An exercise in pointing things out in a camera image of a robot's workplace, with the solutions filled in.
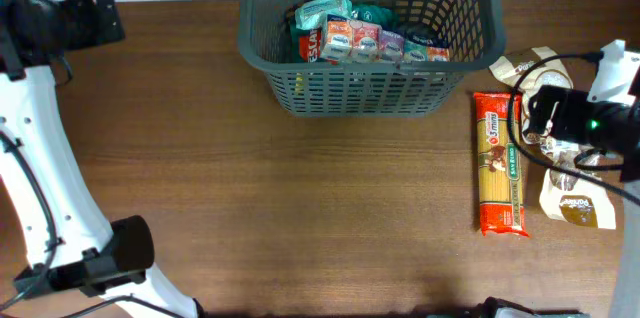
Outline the beige rice bag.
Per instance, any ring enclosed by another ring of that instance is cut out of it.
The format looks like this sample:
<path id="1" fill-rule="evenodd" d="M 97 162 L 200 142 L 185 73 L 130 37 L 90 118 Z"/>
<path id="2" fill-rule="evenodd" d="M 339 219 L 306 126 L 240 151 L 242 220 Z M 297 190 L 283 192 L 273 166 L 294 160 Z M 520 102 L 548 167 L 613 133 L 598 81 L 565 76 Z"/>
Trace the beige rice bag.
<path id="1" fill-rule="evenodd" d="M 548 62 L 523 77 L 538 61 L 556 54 L 549 47 L 521 50 L 500 57 L 490 66 L 490 71 L 498 81 L 512 87 L 521 81 L 519 91 L 522 103 L 533 97 L 543 85 L 573 88 L 574 84 L 564 64 L 559 60 Z M 606 190 L 584 179 L 578 179 L 553 170 L 545 172 L 539 195 L 539 203 L 545 214 L 554 220 L 574 225 L 609 229 L 616 228 L 615 209 Z"/>

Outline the Kleenex tissue multipack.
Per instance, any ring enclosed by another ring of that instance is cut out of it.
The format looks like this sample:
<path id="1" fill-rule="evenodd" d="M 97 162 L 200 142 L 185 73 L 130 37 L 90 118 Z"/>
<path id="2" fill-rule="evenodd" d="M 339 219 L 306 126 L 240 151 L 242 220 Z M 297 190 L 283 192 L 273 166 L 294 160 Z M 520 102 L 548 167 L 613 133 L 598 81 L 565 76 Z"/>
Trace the Kleenex tissue multipack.
<path id="1" fill-rule="evenodd" d="M 320 28 L 318 57 L 331 62 L 447 62 L 449 43 L 430 27 L 403 23 L 393 30 L 380 25 L 328 15 Z"/>

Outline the green Nescafe coffee bag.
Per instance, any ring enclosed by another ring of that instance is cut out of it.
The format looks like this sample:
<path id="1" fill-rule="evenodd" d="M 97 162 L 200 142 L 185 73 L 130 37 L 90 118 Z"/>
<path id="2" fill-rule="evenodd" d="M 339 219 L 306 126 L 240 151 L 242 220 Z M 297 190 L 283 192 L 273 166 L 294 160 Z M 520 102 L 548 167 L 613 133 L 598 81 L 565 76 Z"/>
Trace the green Nescafe coffee bag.
<path id="1" fill-rule="evenodd" d="M 286 15 L 286 22 L 289 25 L 291 36 L 291 60 L 295 63 L 322 62 L 318 48 L 321 29 L 298 29 L 295 20 L 295 10 L 296 7 L 290 8 Z M 382 29 L 386 31 L 392 31 L 398 24 L 398 16 L 394 11 L 376 5 L 356 4 L 352 8 L 351 16 L 355 20 L 380 25 Z"/>

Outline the teal wet wipes pack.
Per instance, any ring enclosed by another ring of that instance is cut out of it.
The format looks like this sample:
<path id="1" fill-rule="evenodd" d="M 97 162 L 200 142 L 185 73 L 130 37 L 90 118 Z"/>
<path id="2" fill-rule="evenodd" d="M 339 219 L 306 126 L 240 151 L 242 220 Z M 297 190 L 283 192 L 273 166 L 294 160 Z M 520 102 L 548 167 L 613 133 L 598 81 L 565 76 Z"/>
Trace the teal wet wipes pack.
<path id="1" fill-rule="evenodd" d="M 313 30 L 322 25 L 327 15 L 352 18 L 351 0 L 312 0 L 295 11 L 296 28 Z"/>

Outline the dried mushroom bag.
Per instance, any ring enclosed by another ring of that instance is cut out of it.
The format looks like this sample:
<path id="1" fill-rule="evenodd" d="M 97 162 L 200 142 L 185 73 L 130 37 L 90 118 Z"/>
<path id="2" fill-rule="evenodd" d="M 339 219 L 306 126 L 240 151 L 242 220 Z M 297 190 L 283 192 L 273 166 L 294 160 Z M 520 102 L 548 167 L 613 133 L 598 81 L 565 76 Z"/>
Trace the dried mushroom bag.
<path id="1" fill-rule="evenodd" d="M 559 140 L 550 135 L 553 124 L 547 122 L 541 134 L 530 131 L 532 110 L 529 108 L 529 99 L 522 103 L 523 112 L 520 114 L 521 137 L 526 145 L 544 156 L 545 163 L 552 164 L 566 170 L 571 170 L 582 175 L 598 179 L 595 171 L 586 170 L 585 167 L 596 167 L 600 161 L 607 158 L 615 158 L 615 153 L 604 149 L 594 148 L 590 145 Z"/>

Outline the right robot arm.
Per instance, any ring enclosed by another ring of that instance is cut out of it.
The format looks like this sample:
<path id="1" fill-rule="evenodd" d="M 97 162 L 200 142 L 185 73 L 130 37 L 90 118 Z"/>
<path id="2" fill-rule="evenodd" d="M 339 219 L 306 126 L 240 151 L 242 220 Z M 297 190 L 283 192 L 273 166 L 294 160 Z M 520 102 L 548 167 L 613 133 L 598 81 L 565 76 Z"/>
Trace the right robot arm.
<path id="1" fill-rule="evenodd" d="M 543 134 L 561 141 L 590 145 L 622 158 L 622 190 L 611 191 L 624 199 L 623 247 L 608 315 L 639 315 L 639 114 L 633 105 L 594 101 L 583 91 L 542 86 L 529 99 L 526 133 Z"/>

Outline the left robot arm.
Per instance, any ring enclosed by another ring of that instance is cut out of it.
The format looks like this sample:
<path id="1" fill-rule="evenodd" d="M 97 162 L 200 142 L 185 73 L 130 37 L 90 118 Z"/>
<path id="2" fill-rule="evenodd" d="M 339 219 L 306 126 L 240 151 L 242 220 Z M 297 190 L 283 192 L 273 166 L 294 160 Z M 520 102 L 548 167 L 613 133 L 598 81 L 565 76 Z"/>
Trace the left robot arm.
<path id="1" fill-rule="evenodd" d="M 61 122 L 53 63 L 124 37 L 114 0 L 1 0 L 1 180 L 27 258 L 14 301 L 78 290 L 133 317 L 200 317 L 156 264 L 146 221 L 104 216 Z"/>

